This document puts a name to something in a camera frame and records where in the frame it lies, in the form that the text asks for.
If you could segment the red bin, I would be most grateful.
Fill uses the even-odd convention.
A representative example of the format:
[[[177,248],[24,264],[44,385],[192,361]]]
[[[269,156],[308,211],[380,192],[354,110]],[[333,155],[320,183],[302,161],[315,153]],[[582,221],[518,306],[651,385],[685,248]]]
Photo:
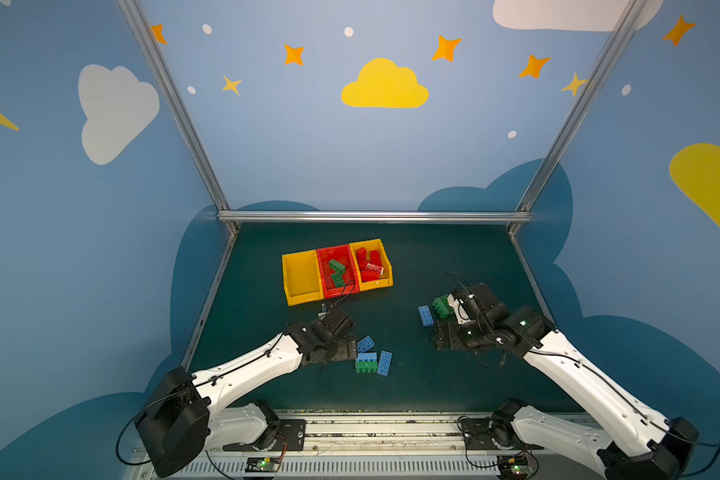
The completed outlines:
[[[347,244],[317,249],[316,253],[326,299],[359,292],[355,258]]]

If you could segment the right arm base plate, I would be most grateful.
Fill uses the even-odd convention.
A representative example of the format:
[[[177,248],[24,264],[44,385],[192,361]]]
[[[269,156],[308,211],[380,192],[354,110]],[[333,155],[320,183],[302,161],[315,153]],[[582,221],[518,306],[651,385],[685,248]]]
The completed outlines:
[[[511,425],[504,420],[460,416],[456,424],[467,450],[540,449],[538,445],[522,442]]]

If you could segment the yellow bin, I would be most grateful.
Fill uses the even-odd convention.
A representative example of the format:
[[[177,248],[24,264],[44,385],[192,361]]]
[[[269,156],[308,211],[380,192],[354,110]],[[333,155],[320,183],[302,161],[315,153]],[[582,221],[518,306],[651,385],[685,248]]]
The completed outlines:
[[[315,250],[282,256],[283,288],[289,306],[325,298]]]
[[[392,265],[380,239],[350,243],[349,247],[361,292],[393,286]]]

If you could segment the blue lego on green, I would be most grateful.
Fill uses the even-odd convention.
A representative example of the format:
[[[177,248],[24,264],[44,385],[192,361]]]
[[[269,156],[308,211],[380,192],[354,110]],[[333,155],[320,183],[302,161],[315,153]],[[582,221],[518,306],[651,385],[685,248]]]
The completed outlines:
[[[359,353],[356,358],[357,362],[377,362],[378,355],[376,352]]]

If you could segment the left aluminium frame post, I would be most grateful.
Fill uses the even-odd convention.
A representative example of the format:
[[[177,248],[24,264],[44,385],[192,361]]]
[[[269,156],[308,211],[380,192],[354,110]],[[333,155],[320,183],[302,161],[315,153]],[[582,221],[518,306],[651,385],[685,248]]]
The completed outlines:
[[[194,126],[181,93],[149,24],[140,1],[117,1],[140,50],[152,72],[202,180],[216,206],[217,214],[230,211],[230,205],[212,162]]]

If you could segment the right aluminium frame post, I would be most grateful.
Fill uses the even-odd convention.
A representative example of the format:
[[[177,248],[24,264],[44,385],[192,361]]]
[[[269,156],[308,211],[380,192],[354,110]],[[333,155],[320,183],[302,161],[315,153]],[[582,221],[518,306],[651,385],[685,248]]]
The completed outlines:
[[[648,5],[648,0],[631,0],[626,3],[621,16],[589,72],[588,81],[583,86],[581,93],[576,96],[549,151],[540,163],[516,207],[515,213],[522,217],[526,223],[531,221],[533,206],[562,160],[564,153],[611,72],[622,57],[633,35],[638,30],[637,24]]]

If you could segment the aluminium frame post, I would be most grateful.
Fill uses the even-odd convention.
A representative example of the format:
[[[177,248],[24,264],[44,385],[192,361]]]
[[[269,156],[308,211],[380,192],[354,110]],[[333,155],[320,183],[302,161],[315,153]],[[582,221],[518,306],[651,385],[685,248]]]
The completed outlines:
[[[638,30],[637,24],[648,5],[648,0],[631,0],[626,3],[621,16],[589,72],[588,81],[583,86],[581,93],[576,96],[549,151],[540,163],[516,207],[515,213],[522,217],[526,223],[531,221],[533,206],[562,160],[564,153],[611,72],[622,57],[633,35]]]
[[[202,180],[216,206],[217,214],[230,211],[230,205],[212,162],[194,126],[181,93],[149,24],[140,1],[117,1],[140,50],[152,72]]]

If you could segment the controller board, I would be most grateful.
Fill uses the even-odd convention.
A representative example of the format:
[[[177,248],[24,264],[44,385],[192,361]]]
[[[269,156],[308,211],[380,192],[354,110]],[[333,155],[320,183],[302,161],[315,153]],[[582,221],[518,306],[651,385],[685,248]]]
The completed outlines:
[[[524,456],[502,456],[497,458],[499,480],[526,480],[533,473]]]
[[[279,472],[281,460],[273,457],[248,457],[245,464],[246,473],[276,474]]]

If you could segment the red lego brick top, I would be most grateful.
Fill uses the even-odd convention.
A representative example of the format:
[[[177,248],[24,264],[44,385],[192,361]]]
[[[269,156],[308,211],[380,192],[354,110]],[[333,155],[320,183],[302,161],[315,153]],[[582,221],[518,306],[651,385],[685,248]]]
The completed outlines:
[[[370,254],[368,253],[366,248],[359,248],[356,251],[356,259],[358,267],[361,270],[367,270],[368,264],[370,263]]]

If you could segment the green lego brick studs side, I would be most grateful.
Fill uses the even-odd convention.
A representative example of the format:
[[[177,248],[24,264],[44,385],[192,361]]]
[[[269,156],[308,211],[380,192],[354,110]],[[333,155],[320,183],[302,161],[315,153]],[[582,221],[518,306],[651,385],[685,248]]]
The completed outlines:
[[[447,319],[454,314],[449,302],[449,295],[436,297],[432,302],[432,307],[440,319]]]

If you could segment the large red lego brick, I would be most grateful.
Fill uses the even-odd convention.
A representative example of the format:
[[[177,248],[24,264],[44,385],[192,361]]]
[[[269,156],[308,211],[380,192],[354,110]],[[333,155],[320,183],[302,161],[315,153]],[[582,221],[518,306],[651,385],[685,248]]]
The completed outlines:
[[[375,282],[381,280],[385,273],[383,267],[379,267],[373,264],[368,264],[367,270],[360,270],[360,276],[362,282]]]

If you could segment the blue lego brick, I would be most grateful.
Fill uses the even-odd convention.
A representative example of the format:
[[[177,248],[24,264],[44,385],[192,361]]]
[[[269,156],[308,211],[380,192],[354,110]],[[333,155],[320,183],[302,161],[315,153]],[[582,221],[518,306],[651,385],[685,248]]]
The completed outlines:
[[[418,307],[418,315],[423,327],[431,327],[434,325],[435,320],[432,316],[430,308],[427,305],[421,305]]]
[[[393,355],[389,351],[382,350],[379,359],[376,373],[378,375],[387,377],[390,373]]]
[[[366,353],[370,352],[375,346],[375,342],[370,336],[366,336],[357,342],[357,352]]]

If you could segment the horizontal aluminium frame bar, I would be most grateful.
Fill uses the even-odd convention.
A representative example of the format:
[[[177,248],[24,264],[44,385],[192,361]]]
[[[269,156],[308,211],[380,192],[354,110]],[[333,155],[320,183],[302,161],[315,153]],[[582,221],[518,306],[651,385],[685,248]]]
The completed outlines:
[[[222,210],[224,222],[260,223],[394,223],[512,224],[529,223],[527,212],[395,212],[395,211],[244,211]]]

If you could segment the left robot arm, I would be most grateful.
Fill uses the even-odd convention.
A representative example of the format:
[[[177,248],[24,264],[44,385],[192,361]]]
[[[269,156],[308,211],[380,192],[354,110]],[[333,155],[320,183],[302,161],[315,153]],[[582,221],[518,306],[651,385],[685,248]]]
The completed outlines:
[[[225,364],[189,373],[166,373],[134,425],[159,478],[169,477],[198,455],[228,445],[267,450],[276,443],[281,420],[264,401],[223,411],[265,383],[306,365],[357,358],[349,331],[354,321],[340,315],[286,327],[261,347]]]

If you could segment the dark green lego brick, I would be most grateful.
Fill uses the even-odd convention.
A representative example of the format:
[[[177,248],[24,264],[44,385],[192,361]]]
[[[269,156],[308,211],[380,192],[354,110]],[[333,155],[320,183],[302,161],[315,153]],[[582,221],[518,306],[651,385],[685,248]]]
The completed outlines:
[[[331,259],[328,265],[334,272],[339,272],[342,275],[346,272],[346,266],[335,259]]]

